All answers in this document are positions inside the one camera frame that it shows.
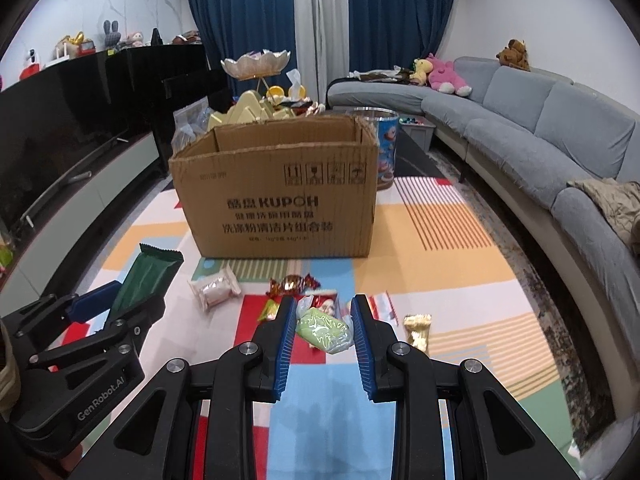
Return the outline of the person's left hand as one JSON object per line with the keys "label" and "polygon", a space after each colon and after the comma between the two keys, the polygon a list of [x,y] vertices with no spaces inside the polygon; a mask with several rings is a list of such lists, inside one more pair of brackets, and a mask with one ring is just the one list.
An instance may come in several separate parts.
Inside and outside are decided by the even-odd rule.
{"label": "person's left hand", "polygon": [[21,377],[10,335],[4,323],[1,323],[1,342],[3,362],[0,372],[0,413],[4,420],[8,420],[21,395]]}

